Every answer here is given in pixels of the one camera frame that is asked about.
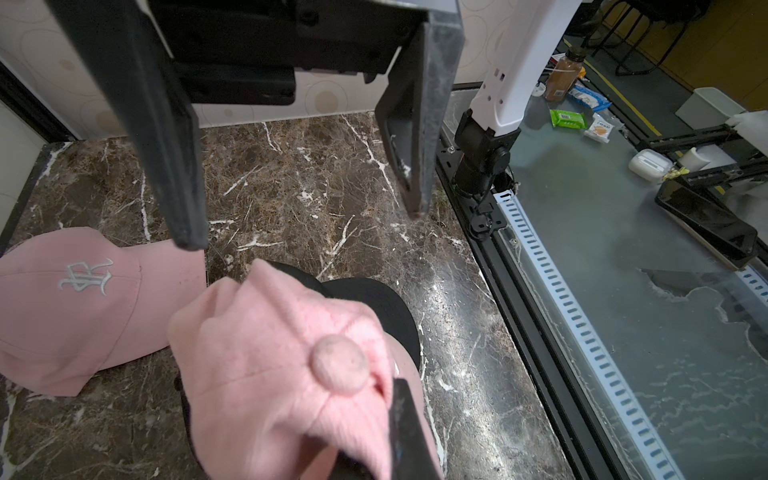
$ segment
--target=embroidered logo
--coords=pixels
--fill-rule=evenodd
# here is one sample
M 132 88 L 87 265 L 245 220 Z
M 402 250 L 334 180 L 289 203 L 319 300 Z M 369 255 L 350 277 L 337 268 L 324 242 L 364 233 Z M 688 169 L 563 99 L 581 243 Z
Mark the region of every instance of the embroidered logo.
M 99 275 L 98 273 L 94 273 L 94 270 L 104 268 L 105 266 L 110 266 L 111 264 L 112 260 L 107 258 L 106 262 L 97 263 L 91 266 L 89 266 L 86 262 L 77 262 L 73 263 L 72 265 L 67 265 L 69 278 L 62 279 L 58 283 L 58 289 L 63 290 L 65 283 L 71 283 L 75 292 L 82 292 L 89 286 L 96 285 L 101 287 L 101 294 L 107 296 L 106 292 L 104 291 L 104 285 L 106 285 L 107 281 L 112 278 L 112 273 L 107 270 L 106 274 Z M 82 266 L 84 271 L 81 271 L 80 269 L 75 270 L 74 268 L 77 266 Z

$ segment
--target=marble surface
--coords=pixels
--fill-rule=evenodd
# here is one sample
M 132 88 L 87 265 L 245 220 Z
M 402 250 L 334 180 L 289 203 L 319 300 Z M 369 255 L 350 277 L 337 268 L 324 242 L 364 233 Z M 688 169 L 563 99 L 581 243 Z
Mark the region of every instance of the marble surface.
M 427 419 L 446 478 L 572 478 L 534 386 L 439 186 L 408 220 L 371 114 L 204 131 L 208 282 L 257 257 L 321 280 L 367 276 L 419 325 Z M 12 244 L 90 226 L 119 247 L 168 238 L 124 138 L 56 145 Z M 99 372 L 76 398 L 0 382 L 3 478 L 205 478 L 169 349 Z

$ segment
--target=white container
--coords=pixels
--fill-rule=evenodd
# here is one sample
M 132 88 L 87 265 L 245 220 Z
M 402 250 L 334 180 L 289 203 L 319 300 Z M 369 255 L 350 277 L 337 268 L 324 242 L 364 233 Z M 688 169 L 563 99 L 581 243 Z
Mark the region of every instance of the white container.
M 717 127 L 735 114 L 745 111 L 746 108 L 715 87 L 702 87 L 696 88 L 675 114 L 689 127 L 697 130 Z
M 687 151 L 685 155 L 680 157 L 680 160 L 678 160 L 677 163 L 692 172 L 698 172 L 710 163 L 710 159 L 700 154 L 696 150 L 696 147 L 693 147 Z
M 629 162 L 629 169 L 652 184 L 660 184 L 672 168 L 672 160 L 650 148 L 637 152 Z
M 725 167 L 726 165 L 735 164 L 736 161 L 722 148 L 717 145 L 704 145 L 703 147 L 696 147 L 696 153 L 699 157 L 705 158 L 709 163 L 702 170 L 707 168 Z

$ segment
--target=green packet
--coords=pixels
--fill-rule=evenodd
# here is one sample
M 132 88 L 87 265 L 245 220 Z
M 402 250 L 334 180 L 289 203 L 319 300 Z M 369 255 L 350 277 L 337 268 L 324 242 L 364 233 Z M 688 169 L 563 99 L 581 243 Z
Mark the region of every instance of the green packet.
M 566 128 L 586 128 L 587 127 L 587 122 L 584 121 L 584 116 L 574 111 L 550 110 L 549 116 L 552 118 L 553 127 L 566 127 Z

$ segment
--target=brown bottle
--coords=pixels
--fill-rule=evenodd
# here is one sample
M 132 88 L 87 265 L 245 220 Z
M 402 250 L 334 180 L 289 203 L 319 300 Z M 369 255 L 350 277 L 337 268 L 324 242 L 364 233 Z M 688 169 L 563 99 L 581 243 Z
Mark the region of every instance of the brown bottle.
M 547 101 L 560 101 L 571 90 L 576 77 L 581 72 L 581 63 L 587 57 L 587 50 L 582 47 L 570 47 L 568 53 L 560 59 L 547 80 L 544 98 Z

